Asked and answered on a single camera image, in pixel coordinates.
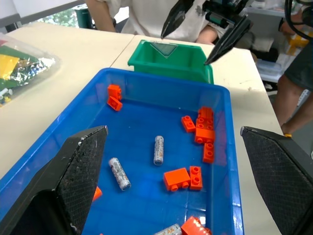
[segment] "shorts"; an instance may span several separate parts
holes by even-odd
[[[285,71],[285,76],[299,87],[313,92],[313,42],[309,42]]]

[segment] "lego brick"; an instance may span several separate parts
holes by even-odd
[[[209,228],[204,228],[210,235],[212,235],[212,232]]]
[[[108,94],[117,100],[122,99],[122,89],[118,85],[110,84],[108,86]]]
[[[201,167],[191,166],[190,167],[190,189],[201,190],[202,189],[202,175]]]
[[[191,216],[181,227],[183,235],[210,235],[198,218]]]
[[[120,111],[123,106],[123,104],[120,101],[118,101],[112,96],[109,96],[107,104],[110,105],[115,111]]]
[[[196,130],[196,126],[192,119],[189,116],[184,116],[181,118],[181,123],[184,126],[186,132],[194,132]]]
[[[215,131],[196,127],[195,142],[214,143],[214,140],[215,140]]]
[[[198,117],[203,118],[203,119],[213,120],[213,117],[214,117],[213,110],[211,108],[203,106],[198,111]]]
[[[165,172],[163,179],[167,190],[172,192],[179,188],[188,188],[190,185],[190,177],[186,168]]]
[[[196,121],[196,127],[201,129],[213,130],[213,120],[199,117]]]
[[[213,163],[214,162],[214,146],[211,143],[205,143],[203,149],[203,162]]]
[[[99,197],[101,197],[101,196],[102,196],[102,191],[101,191],[100,188],[98,188],[98,186],[97,186],[96,192],[94,192],[94,196],[93,196],[92,201],[97,200],[97,199],[98,199]]]

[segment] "orange 1x2 brick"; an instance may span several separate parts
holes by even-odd
[[[107,104],[110,105],[115,111],[120,111],[123,106],[123,104],[120,101],[118,101],[112,96],[109,96]]]
[[[210,235],[198,218],[191,216],[181,227],[183,235]]]
[[[165,172],[164,182],[167,190],[175,192],[179,188],[188,188],[190,185],[190,177],[186,168],[181,168]]]
[[[191,166],[189,171],[190,171],[190,189],[201,190],[202,189],[201,168],[199,166]]]
[[[194,132],[196,130],[196,126],[193,123],[191,117],[184,116],[181,118],[182,125],[184,126],[186,132]]]
[[[204,144],[203,149],[203,162],[213,163],[214,162],[214,146],[211,143]]]
[[[110,84],[108,86],[108,94],[117,100],[122,99],[122,89],[118,85]]]

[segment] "person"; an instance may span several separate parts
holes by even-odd
[[[291,16],[293,22],[302,22],[302,11]],[[295,34],[284,22],[280,28],[284,34]],[[293,115],[299,98],[305,89],[313,92],[313,42],[309,42],[294,59],[291,65],[278,81],[278,91],[273,108],[279,125],[284,134],[292,134],[311,120],[313,120],[313,93]]]
[[[89,12],[98,30],[115,32],[111,18],[121,7],[129,7],[129,19],[122,33],[140,34],[150,37],[161,36],[166,18],[178,0],[86,0]],[[212,44],[225,30],[205,19],[202,4],[205,0],[195,0],[186,13],[180,27],[167,39]]]

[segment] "silver battery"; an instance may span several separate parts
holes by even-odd
[[[178,224],[174,224],[171,227],[168,227],[154,235],[182,235],[182,231]]]
[[[155,155],[153,163],[155,165],[162,165],[164,158],[164,138],[162,136],[157,136],[155,141]]]
[[[109,165],[121,190],[125,191],[129,189],[131,187],[131,182],[125,174],[125,171],[123,170],[121,163],[119,163],[119,160],[117,158],[111,158],[109,160]]]

